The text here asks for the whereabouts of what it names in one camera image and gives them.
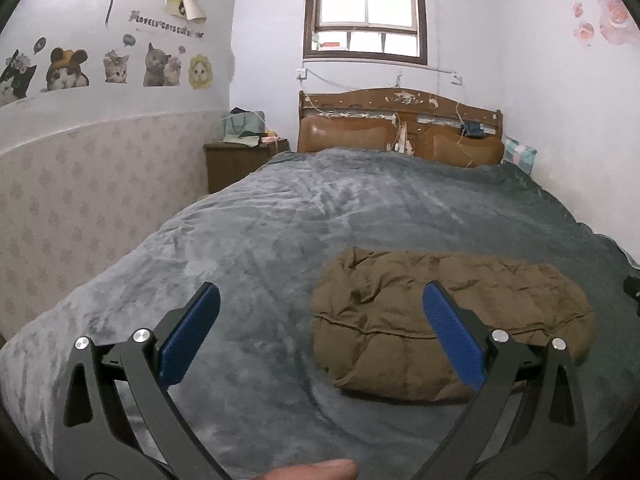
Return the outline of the person's left hand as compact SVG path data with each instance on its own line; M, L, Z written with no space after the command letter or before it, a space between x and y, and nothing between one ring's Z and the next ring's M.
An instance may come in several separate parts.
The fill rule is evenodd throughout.
M356 480L358 476L357 463L340 458L273 469L256 477L256 480Z

